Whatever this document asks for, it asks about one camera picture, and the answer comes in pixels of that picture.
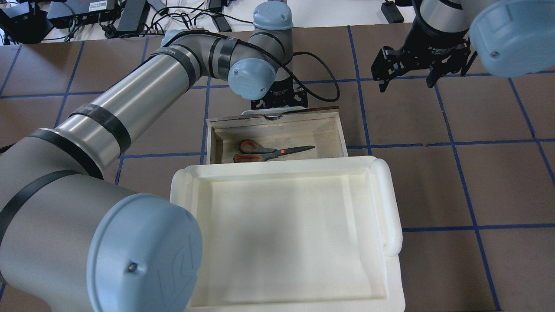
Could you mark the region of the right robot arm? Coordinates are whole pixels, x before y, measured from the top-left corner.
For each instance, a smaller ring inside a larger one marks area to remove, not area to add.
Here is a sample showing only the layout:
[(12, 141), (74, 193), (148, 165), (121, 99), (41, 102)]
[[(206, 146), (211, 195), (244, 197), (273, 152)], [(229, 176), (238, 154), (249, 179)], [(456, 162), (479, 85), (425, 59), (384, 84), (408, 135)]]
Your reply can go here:
[(404, 45), (384, 46), (371, 65), (381, 92), (396, 77), (429, 70), (432, 88), (447, 74), (464, 76), (476, 57), (491, 75), (513, 78), (553, 67), (552, 0), (396, 0), (415, 18)]

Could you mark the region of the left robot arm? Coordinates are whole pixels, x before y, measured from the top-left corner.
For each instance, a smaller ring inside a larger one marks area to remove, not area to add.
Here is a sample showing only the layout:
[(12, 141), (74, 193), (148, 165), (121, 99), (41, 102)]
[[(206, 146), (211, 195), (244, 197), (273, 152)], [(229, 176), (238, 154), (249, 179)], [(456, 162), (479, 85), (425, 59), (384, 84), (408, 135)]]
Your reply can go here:
[(264, 97), (293, 57), (283, 1), (252, 15), (248, 41), (171, 30), (127, 77), (1, 156), (1, 281), (54, 312), (183, 312), (202, 263), (192, 213), (106, 182), (103, 172), (201, 77)]

